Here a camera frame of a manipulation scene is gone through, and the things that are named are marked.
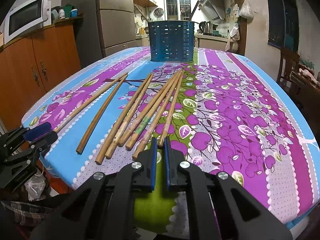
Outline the dark wooden chopstick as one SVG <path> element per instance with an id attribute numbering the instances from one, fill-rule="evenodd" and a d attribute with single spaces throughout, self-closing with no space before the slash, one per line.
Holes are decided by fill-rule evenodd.
<path id="1" fill-rule="evenodd" d="M 116 85 L 116 87 L 112 90 L 112 92 L 110 93 L 110 95 L 107 97 L 107 99 L 105 100 L 105 102 L 102 104 L 102 106 L 100 107 L 99 111 L 96 113 L 95 117 L 93 118 L 93 120 L 91 121 L 88 129 L 85 131 L 83 137 L 81 138 L 77 148 L 76 148 L 76 153 L 77 154 L 82 154 L 84 151 L 85 146 L 88 143 L 89 138 L 91 137 L 94 129 L 96 128 L 100 118 L 102 117 L 103 113 L 105 112 L 105 110 L 107 109 L 108 105 L 110 104 L 110 102 L 112 101 L 113 97 L 115 96 L 116 92 L 119 90 L 119 88 L 121 87 L 122 83 L 125 81 L 125 79 L 127 78 L 128 73 L 126 73 L 123 77 L 120 78 L 120 81 L 118 82 L 118 84 Z"/>

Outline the wooden chopstick green band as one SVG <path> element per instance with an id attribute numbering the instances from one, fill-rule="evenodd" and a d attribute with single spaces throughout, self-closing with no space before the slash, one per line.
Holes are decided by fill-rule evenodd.
<path id="1" fill-rule="evenodd" d="M 192 18 L 194 16 L 195 11 L 196 11 L 197 7 L 199 6 L 199 4 L 200 4 L 200 0 L 197 0 L 195 6 L 193 7 L 193 9 L 191 11 L 191 14 L 190 14 L 190 17 L 189 17 L 189 21 L 192 21 Z"/>

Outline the kitchen window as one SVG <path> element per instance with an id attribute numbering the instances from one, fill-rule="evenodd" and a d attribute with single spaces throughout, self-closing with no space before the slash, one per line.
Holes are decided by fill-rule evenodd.
<path id="1" fill-rule="evenodd" d="M 164 0 L 167 20 L 189 21 L 191 0 Z"/>

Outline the orange wooden cabinet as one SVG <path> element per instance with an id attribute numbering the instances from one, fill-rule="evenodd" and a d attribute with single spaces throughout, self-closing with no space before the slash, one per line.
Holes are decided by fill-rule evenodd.
<path id="1" fill-rule="evenodd" d="M 74 29 L 78 16 L 31 31 L 1 47 L 1 122 L 20 126 L 27 110 L 81 69 Z"/>

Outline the colourful floral tablecloth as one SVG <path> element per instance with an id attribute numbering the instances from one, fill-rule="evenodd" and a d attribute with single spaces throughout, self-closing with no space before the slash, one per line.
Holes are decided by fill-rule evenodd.
<path id="1" fill-rule="evenodd" d="M 204 172 L 225 171 L 288 227 L 319 203 L 319 146 L 283 89 L 244 56 L 195 49 L 193 63 L 152 62 L 148 48 L 130 48 L 89 65 L 61 82 L 21 122 L 44 122 L 59 137 L 41 158 L 71 188 L 94 172 L 117 172 L 132 151 L 115 150 L 95 163 L 112 125 L 138 87 L 153 74 L 141 113 L 175 72 L 184 70 L 168 135 L 171 146 Z M 76 148 L 120 78 L 127 78 L 100 118 L 82 154 Z"/>

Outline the white microwave oven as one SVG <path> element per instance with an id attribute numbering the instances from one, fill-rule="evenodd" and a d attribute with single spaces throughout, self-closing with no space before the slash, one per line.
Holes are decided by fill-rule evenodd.
<path id="1" fill-rule="evenodd" d="M 28 29 L 48 21 L 48 0 L 28 0 L 10 11 L 4 24 L 4 44 Z"/>

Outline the dark wooden side table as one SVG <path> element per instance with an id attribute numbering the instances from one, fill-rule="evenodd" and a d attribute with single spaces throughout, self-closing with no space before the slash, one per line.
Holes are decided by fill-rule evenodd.
<path id="1" fill-rule="evenodd" d="M 301 111 L 314 133 L 319 132 L 319 88 L 298 72 L 292 71 L 291 81 L 298 87 L 295 98 L 301 103 Z"/>

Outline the grey tall refrigerator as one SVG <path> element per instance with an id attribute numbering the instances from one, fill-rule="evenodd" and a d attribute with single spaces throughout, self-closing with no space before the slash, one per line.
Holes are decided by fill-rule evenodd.
<path id="1" fill-rule="evenodd" d="M 137 46 L 133 0 L 62 0 L 83 16 L 75 28 L 82 68 Z"/>

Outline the wooden chair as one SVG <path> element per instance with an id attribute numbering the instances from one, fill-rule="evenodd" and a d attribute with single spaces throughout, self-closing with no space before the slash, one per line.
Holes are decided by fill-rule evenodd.
<path id="1" fill-rule="evenodd" d="M 280 64 L 276 83 L 283 89 L 287 89 L 287 83 L 291 83 L 290 74 L 295 70 L 300 61 L 300 56 L 288 48 L 280 49 Z"/>

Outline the blue perforated utensil holder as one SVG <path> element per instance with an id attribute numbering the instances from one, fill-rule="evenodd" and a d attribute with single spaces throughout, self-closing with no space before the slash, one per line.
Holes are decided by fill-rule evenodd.
<path id="1" fill-rule="evenodd" d="M 153 21 L 148 28 L 151 61 L 193 62 L 194 22 Z"/>

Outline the steel electric kettle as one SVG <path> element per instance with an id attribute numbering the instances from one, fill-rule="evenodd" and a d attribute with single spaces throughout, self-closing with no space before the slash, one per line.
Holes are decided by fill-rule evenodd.
<path id="1" fill-rule="evenodd" d="M 203 21 L 199 23 L 200 32 L 204 35 L 212 35 L 214 30 L 214 24 L 209 21 Z"/>

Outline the dark blue room window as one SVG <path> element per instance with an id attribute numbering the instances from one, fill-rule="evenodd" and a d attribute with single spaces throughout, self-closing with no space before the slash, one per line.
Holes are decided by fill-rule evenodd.
<path id="1" fill-rule="evenodd" d="M 296 0 L 268 0 L 268 44 L 298 51 L 299 20 Z"/>

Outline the white hanging plastic bag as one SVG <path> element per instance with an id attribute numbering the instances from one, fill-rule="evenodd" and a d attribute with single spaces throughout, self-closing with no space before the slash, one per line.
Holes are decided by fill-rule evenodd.
<path id="1" fill-rule="evenodd" d="M 251 6 L 247 0 L 244 0 L 241 8 L 240 8 L 240 16 L 247 20 L 252 20 L 254 18 L 253 11 Z"/>

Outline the steel range hood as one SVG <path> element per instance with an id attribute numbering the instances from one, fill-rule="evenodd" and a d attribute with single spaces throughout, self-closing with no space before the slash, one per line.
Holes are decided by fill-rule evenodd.
<path id="1" fill-rule="evenodd" d="M 211 20 L 225 20 L 223 0 L 200 0 L 200 9 Z"/>

